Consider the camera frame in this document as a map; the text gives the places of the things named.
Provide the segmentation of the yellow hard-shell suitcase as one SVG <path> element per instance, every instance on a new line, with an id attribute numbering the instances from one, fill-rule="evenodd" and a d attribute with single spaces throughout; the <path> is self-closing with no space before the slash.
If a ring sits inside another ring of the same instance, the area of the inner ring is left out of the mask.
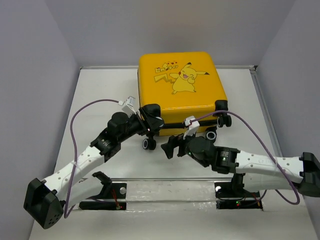
<path id="1" fill-rule="evenodd" d="M 148 53 L 139 59 L 139 105 L 160 106 L 164 120 L 156 136 L 184 133 L 184 121 L 218 111 L 199 121 L 199 133 L 215 141 L 218 127 L 230 127 L 228 98 L 212 57 L 204 51 Z"/>

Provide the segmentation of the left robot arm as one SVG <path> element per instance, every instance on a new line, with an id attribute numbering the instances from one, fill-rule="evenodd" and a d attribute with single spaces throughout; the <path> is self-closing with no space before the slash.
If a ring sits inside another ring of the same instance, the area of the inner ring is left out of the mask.
<path id="1" fill-rule="evenodd" d="M 155 103 L 131 115 L 114 113 L 107 127 L 73 161 L 42 180 L 34 178 L 29 182 L 23 208 L 43 229 L 51 228 L 68 209 L 71 188 L 82 177 L 117 154 L 125 140 L 158 132 L 163 125 L 161 107 Z"/>

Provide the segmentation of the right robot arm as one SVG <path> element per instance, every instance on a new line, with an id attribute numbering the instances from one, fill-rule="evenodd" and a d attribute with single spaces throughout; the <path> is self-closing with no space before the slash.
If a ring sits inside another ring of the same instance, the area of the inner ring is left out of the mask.
<path id="1" fill-rule="evenodd" d="M 296 190 L 304 196 L 320 196 L 320 162 L 311 152 L 298 157 L 265 156 L 183 134 L 170 136 L 161 148 L 168 159 L 178 148 L 178 157 L 189 156 L 214 172 L 232 174 L 230 190 L 235 196 L 265 190 Z"/>

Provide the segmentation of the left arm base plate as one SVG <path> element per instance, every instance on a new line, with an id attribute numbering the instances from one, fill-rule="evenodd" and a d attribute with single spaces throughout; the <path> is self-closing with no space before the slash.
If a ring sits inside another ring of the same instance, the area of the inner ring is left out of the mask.
<path id="1" fill-rule="evenodd" d="M 127 183 L 114 182 L 109 190 L 105 189 L 96 196 L 78 204 L 81 210 L 90 211 L 124 211 L 127 209 Z"/>

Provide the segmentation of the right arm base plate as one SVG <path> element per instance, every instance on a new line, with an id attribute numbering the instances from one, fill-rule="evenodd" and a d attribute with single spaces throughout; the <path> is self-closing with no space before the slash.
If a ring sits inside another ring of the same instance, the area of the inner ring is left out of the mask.
<path id="1" fill-rule="evenodd" d="M 231 182 L 215 182 L 214 187 L 217 210 L 263 210 L 259 192 L 235 192 L 231 188 Z"/>

